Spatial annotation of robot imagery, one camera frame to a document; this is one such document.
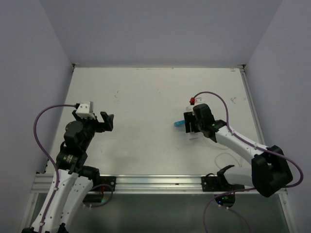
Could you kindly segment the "blue plug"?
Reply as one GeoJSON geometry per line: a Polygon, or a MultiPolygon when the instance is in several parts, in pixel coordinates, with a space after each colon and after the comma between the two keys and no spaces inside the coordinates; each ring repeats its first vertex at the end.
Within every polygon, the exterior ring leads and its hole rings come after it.
{"type": "Polygon", "coordinates": [[[180,126],[182,126],[182,125],[184,125],[184,124],[185,124],[185,121],[184,121],[184,120],[176,121],[176,122],[173,123],[173,125],[174,125],[175,127],[180,127],[180,126]]]}

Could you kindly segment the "white power strip socket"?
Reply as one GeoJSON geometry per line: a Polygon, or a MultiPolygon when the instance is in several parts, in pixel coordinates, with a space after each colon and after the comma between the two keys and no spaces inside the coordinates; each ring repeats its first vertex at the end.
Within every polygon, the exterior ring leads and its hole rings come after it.
{"type": "MultiPolygon", "coordinates": [[[[193,112],[193,107],[194,107],[193,105],[187,106],[185,112],[193,112]]],[[[199,136],[198,133],[199,133],[199,130],[197,133],[187,133],[187,134],[189,135],[189,139],[196,139],[199,136]]]]}

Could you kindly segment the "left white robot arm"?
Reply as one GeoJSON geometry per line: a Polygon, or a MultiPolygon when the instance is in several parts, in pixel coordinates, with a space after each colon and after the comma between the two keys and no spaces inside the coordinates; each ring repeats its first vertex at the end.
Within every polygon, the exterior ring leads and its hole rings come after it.
{"type": "Polygon", "coordinates": [[[85,166],[86,150],[96,133],[113,130],[114,115],[101,112],[99,122],[92,113],[73,111],[74,121],[65,127],[64,141],[53,163],[55,172],[39,214],[24,233],[67,233],[79,206],[90,191],[114,192],[101,180],[99,169],[85,166]]]}

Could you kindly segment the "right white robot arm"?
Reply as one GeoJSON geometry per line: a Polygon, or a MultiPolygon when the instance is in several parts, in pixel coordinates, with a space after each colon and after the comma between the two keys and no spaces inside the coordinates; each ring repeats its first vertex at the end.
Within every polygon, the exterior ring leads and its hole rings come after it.
{"type": "Polygon", "coordinates": [[[189,105],[183,115],[187,133],[202,133],[204,137],[229,148],[250,164],[248,168],[227,165],[216,176],[205,176],[207,184],[215,184],[224,191],[248,186],[256,189],[262,196],[270,197],[292,182],[292,172],[280,147],[257,144],[235,132],[227,121],[216,120],[205,103],[189,105]]]}

